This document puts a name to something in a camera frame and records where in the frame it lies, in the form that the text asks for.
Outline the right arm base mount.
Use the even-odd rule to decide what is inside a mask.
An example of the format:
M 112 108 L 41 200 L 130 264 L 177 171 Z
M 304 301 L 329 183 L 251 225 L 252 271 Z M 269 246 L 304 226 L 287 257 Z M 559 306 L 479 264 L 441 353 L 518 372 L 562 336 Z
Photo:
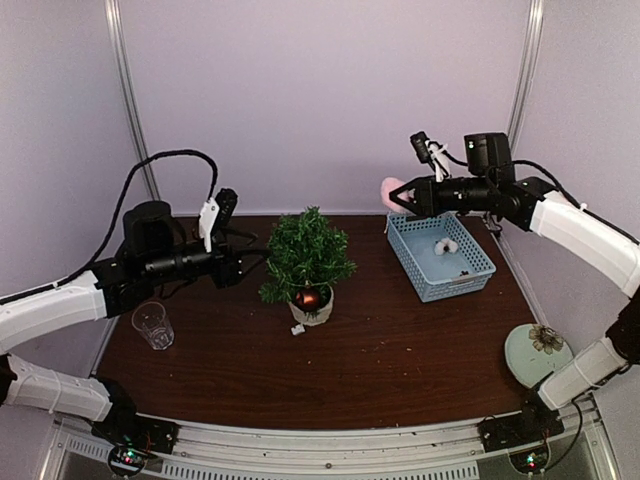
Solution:
M 477 428 L 486 453 L 505 451 L 511 466 L 530 476 L 541 474 L 551 464 L 549 440 L 565 431 L 559 419 L 531 425 L 523 413 L 485 417 Z

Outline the red bauble ornament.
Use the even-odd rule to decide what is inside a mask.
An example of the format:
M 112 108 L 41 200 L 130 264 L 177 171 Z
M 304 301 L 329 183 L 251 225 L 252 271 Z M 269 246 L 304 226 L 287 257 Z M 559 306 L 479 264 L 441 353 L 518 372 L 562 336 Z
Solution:
M 309 286 L 299 290 L 293 304 L 304 312 L 314 312 L 320 308 L 322 296 L 318 288 Z

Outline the small green christmas tree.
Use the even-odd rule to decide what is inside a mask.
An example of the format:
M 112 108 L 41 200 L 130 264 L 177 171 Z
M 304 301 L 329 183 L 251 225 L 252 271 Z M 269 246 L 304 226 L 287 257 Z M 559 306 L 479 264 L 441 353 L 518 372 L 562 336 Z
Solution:
M 268 280 L 259 289 L 262 301 L 289 303 L 304 287 L 328 289 L 351 277 L 356 264 L 348 258 L 348 241 L 317 206 L 281 216 L 267 242 L 271 255 Z

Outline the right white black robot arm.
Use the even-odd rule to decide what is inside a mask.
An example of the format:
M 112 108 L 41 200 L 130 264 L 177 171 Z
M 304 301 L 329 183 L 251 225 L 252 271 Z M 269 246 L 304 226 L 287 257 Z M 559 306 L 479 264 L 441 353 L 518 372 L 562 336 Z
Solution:
M 551 173 L 517 179 L 517 161 L 501 132 L 465 136 L 466 177 L 454 177 L 446 146 L 425 133 L 411 136 L 418 160 L 433 175 L 384 181 L 381 197 L 392 210 L 430 218 L 445 212 L 486 212 L 548 239 L 609 278 L 628 304 L 604 336 L 535 387 L 531 405 L 513 419 L 519 440 L 535 440 L 556 411 L 639 362 L 639 242 L 572 197 Z

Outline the pink pompom ornament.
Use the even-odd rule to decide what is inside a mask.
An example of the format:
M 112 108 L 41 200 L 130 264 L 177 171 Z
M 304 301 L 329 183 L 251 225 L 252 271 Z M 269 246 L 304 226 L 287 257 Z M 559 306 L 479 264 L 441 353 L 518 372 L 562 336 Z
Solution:
M 382 203 L 388 210 L 398 214 L 410 215 L 411 212 L 409 210 L 397 203 L 394 203 L 390 198 L 391 192 L 402 187 L 404 184 L 405 182 L 403 180 L 395 177 L 387 177 L 381 183 L 380 194 Z

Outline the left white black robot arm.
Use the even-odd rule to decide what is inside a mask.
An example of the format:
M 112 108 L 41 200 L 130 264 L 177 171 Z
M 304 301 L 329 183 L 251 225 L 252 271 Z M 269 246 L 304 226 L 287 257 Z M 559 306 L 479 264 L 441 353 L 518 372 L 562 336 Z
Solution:
M 88 321 L 115 318 L 135 310 L 155 291 L 175 283 L 184 288 L 202 276 L 217 288 L 240 283 L 248 274 L 243 259 L 267 259 L 265 248 L 235 248 L 237 230 L 228 227 L 232 207 L 215 199 L 203 205 L 193 241 L 164 201 L 137 205 L 123 217 L 124 239 L 116 254 L 92 262 L 68 282 L 58 281 L 1 301 L 1 402 L 64 413 L 93 422 L 123 444 L 144 433 L 126 395 L 114 384 L 80 378 L 35 365 L 12 354 L 27 341 Z

